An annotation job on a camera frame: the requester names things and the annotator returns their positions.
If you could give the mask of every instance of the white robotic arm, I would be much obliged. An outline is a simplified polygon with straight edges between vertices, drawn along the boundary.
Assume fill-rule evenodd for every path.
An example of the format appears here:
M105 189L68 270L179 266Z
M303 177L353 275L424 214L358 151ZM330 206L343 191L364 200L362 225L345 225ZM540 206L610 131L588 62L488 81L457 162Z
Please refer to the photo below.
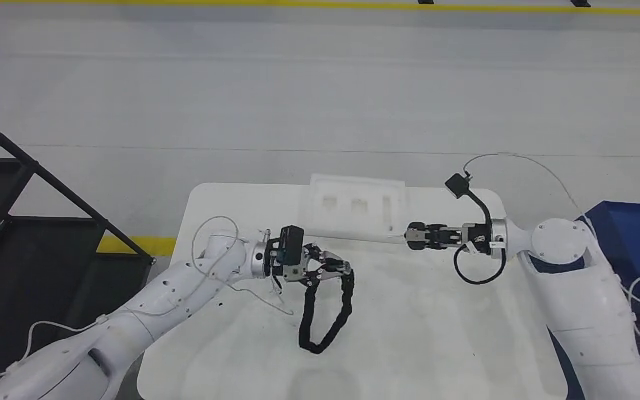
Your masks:
M508 260L517 257L547 327L563 347L587 400L640 399L640 355L634 336L636 319L589 226L578 221L549 219L533 230L508 219L491 219L486 206L470 190L468 179L456 174L447 187L460 198L469 196L483 210L484 223L460 228L412 222L405 233L413 250L457 247L454 266L467 283L496 279ZM472 281L458 268L458 254L470 251L501 259L497 273ZM534 258L554 266L556 273L539 272ZM560 269L580 262L584 266Z
M197 266L191 261L173 264L92 328L10 366L0 379L0 399L115 398L138 356L225 284L265 277L260 262L264 248L265 243L236 240L229 233L212 235Z
M142 352L200 310L224 286L240 280L281 276L305 285L307 298L309 291L315 294L321 280L340 277L343 287L345 282L351 284L352 293L354 278L349 263L313 244L303 246L303 236L304 231L295 226L283 228L275 239L267 230L261 242L238 239L237 232L212 234L201 258L173 264L122 307L98 317L91 328L7 368L0 379L0 399L111 400ZM311 260L322 265L311 271ZM350 313L349 296L339 316L342 325ZM312 319L313 303L305 300L300 346L317 354L333 337L321 345L312 343L308 332L303 335L303 327L308 331ZM327 336L335 337L340 328Z

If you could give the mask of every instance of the concrete floor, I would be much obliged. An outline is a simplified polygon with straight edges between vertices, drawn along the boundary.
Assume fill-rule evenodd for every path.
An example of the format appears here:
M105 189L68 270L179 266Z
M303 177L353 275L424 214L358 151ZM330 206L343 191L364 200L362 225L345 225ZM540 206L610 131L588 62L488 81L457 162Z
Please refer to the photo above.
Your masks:
M634 17L3 5L0 129L130 235L202 182L442 186L495 151L588 209L640 199L639 66ZM535 165L474 172L522 225L576 216ZM77 213L37 182L13 211Z

